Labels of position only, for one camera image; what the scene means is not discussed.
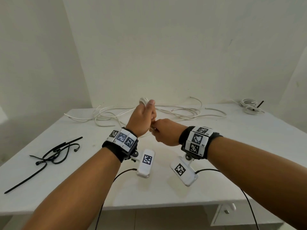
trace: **bundled white wire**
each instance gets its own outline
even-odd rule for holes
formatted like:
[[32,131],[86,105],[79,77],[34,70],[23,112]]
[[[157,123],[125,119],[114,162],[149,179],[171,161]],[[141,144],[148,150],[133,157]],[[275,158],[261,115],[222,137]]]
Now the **bundled white wire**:
[[242,99],[239,104],[241,107],[244,108],[244,112],[250,115],[258,115],[260,112],[264,113],[264,111],[256,106],[258,106],[258,103],[256,100],[251,98]]
[[[207,109],[207,110],[215,110],[215,111],[221,112],[223,115],[215,115],[215,114],[201,115],[200,109],[203,106],[202,102],[199,99],[197,99],[197,98],[194,98],[194,97],[190,97],[190,98],[198,100],[201,103],[201,106],[199,108],[187,108],[187,107],[180,107],[180,106],[177,106],[177,105],[174,105],[174,106],[173,105],[155,105],[155,108],[156,108],[156,110],[161,111],[163,113],[171,114],[173,116],[178,117],[179,119],[174,120],[175,122],[182,121],[182,120],[194,120],[194,119],[196,119],[198,117],[204,117],[204,116],[217,116],[217,117],[226,117],[227,116],[227,114],[224,111],[217,110],[217,109],[214,109],[214,108],[205,108],[205,109]],[[142,98],[140,98],[139,102],[143,103],[146,106],[147,103],[148,103],[148,99],[142,97]],[[90,120],[94,120],[95,124],[97,126],[99,126],[99,127],[114,127],[115,125],[113,125],[113,124],[112,125],[101,125],[97,121],[106,121],[106,120],[115,119],[119,123],[119,125],[121,127],[123,127],[123,126],[126,126],[126,124],[121,122],[119,120],[119,117],[124,115],[124,114],[126,114],[126,113],[128,113],[128,112],[130,112],[130,111],[133,111],[135,109],[135,107],[113,107],[113,106],[108,106],[108,107],[101,108],[98,111],[98,108],[100,106],[101,105],[99,105],[94,110],[93,117],[92,118],[88,118],[88,119],[76,118],[76,117],[70,116],[68,114],[64,114],[64,115],[66,115],[68,118],[70,118],[72,120],[75,120],[75,121],[78,121],[78,122],[87,122],[87,121],[90,121]],[[173,109],[172,111],[168,111],[168,110],[165,110],[165,109],[161,109],[160,107],[174,107],[175,109]],[[118,115],[115,115],[114,113],[110,112],[111,110],[119,110],[119,109],[125,109],[125,111],[119,113]],[[178,110],[189,111],[192,115],[183,115],[183,114],[175,113],[175,111],[178,111]]]

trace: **black cable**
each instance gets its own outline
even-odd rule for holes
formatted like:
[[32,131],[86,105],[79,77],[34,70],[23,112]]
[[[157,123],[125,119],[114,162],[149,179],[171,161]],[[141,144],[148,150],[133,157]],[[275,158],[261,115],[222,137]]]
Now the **black cable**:
[[[202,169],[202,170],[196,171],[195,174],[198,174],[199,172],[205,171],[205,170],[212,170],[212,171],[217,171],[217,172],[220,172],[220,173],[221,173],[221,171],[216,170],[216,169]],[[257,229],[259,230],[259,226],[258,226],[256,217],[255,217],[254,211],[253,211],[253,209],[252,209],[252,207],[251,207],[251,203],[249,202],[248,197],[246,196],[246,193],[245,193],[241,188],[240,188],[240,190],[243,192],[244,196],[246,197],[246,200],[248,201],[248,204],[249,204],[249,206],[250,206],[250,208],[251,208],[251,213],[253,214],[253,217],[254,217],[254,220],[255,220],[256,227],[257,227]]]
[[[137,169],[128,169],[128,170],[125,170],[123,172],[121,172],[119,175],[117,175],[115,178],[114,178],[114,181],[116,180],[116,178],[118,178],[120,175],[122,175],[123,173],[125,172],[128,172],[128,171],[131,171],[131,170],[134,170],[134,171],[137,171]],[[95,227],[95,230],[97,230],[97,226],[98,226],[98,222],[99,222],[99,218],[100,218],[100,215],[101,215],[101,211],[102,211],[102,207],[103,207],[104,203],[102,204],[101,208],[100,208],[100,212],[99,212],[99,215],[98,215],[98,219],[97,219],[97,222],[96,222],[96,227]]]
[[[36,159],[39,159],[40,161],[37,161],[35,164],[36,165],[39,165],[41,163],[45,163],[45,165],[40,169],[38,170],[37,172],[35,172],[34,174],[32,174],[30,177],[28,177],[27,179],[23,180],[22,182],[20,182],[19,184],[17,184],[16,186],[12,187],[11,189],[7,190],[6,192],[4,192],[4,194],[7,194],[9,192],[11,192],[13,189],[16,189],[17,187],[19,187],[20,185],[22,185],[23,183],[27,182],[28,180],[30,180],[31,178],[33,178],[36,174],[40,173],[41,171],[44,170],[44,168],[47,167],[47,162],[48,161],[51,161],[53,164],[60,164],[62,163],[63,161],[65,161],[65,159],[67,158],[68,156],[68,153],[69,153],[69,148],[73,145],[77,145],[78,147],[74,149],[74,151],[78,151],[79,148],[80,148],[80,144],[78,143],[73,143],[79,139],[82,139],[83,137],[79,137],[77,139],[74,139],[68,143],[64,142],[64,143],[61,143],[59,144],[58,146],[54,147],[53,149],[51,149],[50,151],[48,151],[42,158],[39,158],[37,156],[33,156],[33,155],[30,155],[30,157],[34,157]],[[61,161],[58,161],[58,162],[55,162],[54,160],[57,159],[59,157],[59,155],[61,154],[61,152],[67,148],[67,152],[66,152],[66,155],[64,157],[64,159],[62,159]],[[46,158],[47,155],[51,152],[54,152],[54,154],[52,154],[50,157]]]

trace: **white table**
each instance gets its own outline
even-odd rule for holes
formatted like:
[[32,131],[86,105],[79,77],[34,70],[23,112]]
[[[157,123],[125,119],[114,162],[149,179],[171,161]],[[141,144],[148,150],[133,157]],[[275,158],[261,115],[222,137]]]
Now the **white table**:
[[[207,117],[181,123],[211,127],[225,137],[259,147],[307,167],[307,134],[304,132],[269,113],[248,115],[236,104],[214,104],[206,107],[218,108],[228,115],[226,118]],[[68,114],[88,118],[92,111],[93,109],[73,109]],[[202,113],[215,112],[202,110]],[[167,117],[172,118],[158,112],[157,119]],[[127,122],[128,119],[129,115],[126,115],[121,120]],[[60,118],[0,167],[0,215],[33,212],[52,190],[101,148],[111,130],[112,127],[96,126],[94,121],[80,123],[66,116]],[[78,141],[81,145],[79,151],[71,151],[59,165],[49,163],[34,178],[4,194],[43,166],[36,166],[37,160],[29,157],[30,154],[42,157],[56,145],[80,136],[83,139]],[[121,175],[112,185],[104,209],[207,205],[245,200],[236,185],[215,171],[200,173],[191,187],[185,187],[169,167],[176,156],[184,154],[179,146],[167,147],[156,142],[150,135],[139,140],[138,149],[145,148],[156,152],[150,177],[140,178],[135,171]],[[196,160],[191,165],[195,170],[214,168],[207,160]],[[119,172],[137,166],[138,163],[131,160],[124,161]]]

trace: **floor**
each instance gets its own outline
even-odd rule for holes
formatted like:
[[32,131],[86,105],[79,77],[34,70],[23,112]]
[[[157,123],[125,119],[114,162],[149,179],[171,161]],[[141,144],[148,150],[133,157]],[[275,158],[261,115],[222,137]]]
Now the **floor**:
[[[31,215],[13,216],[3,230],[20,230]],[[97,218],[88,230],[94,230]],[[260,230],[277,230],[281,224],[261,224]],[[210,227],[202,206],[103,211],[99,230],[256,230],[255,225]]]

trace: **hand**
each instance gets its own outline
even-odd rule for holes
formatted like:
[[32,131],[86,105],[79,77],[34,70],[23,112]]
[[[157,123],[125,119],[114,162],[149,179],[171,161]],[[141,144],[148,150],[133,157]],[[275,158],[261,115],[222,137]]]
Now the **hand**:
[[150,100],[146,107],[141,103],[132,113],[126,128],[133,131],[137,137],[144,135],[148,131],[150,124],[155,122],[157,113],[154,104],[154,100]]
[[167,146],[179,145],[179,137],[187,126],[176,123],[169,119],[159,119],[151,125],[149,131],[156,137],[158,142]]

